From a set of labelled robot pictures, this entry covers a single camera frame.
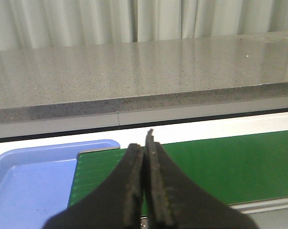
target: speckled stone surface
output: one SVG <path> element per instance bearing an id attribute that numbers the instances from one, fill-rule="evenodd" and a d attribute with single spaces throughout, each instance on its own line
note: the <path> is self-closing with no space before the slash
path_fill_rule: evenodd
<path id="1" fill-rule="evenodd" d="M 0 52 L 0 124 L 288 96 L 288 31 Z"/>

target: white curtain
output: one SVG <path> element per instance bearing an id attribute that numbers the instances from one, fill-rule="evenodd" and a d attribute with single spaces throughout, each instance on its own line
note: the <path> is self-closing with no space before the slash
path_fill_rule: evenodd
<path id="1" fill-rule="evenodd" d="M 0 50 L 288 30 L 288 0 L 0 0 Z"/>

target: granite countertop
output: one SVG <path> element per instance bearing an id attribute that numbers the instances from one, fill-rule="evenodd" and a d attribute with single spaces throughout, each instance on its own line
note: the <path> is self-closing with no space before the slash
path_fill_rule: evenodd
<path id="1" fill-rule="evenodd" d="M 0 51 L 0 124 L 288 97 L 288 31 Z"/>

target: blue tray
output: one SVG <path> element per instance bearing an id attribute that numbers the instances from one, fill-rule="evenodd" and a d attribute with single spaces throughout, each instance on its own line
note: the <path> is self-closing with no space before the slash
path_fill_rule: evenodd
<path id="1" fill-rule="evenodd" d="M 80 151 L 113 140 L 15 149 L 0 155 L 0 229 L 39 229 L 66 209 Z"/>

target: green conveyor belt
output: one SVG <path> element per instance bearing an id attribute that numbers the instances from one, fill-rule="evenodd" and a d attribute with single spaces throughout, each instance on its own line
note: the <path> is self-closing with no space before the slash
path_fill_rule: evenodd
<path id="1" fill-rule="evenodd" d="M 288 197 L 288 131 L 170 143 L 163 147 L 191 180 L 226 204 Z M 124 152 L 125 149 L 114 149 L 81 154 L 69 206 L 94 190 Z"/>

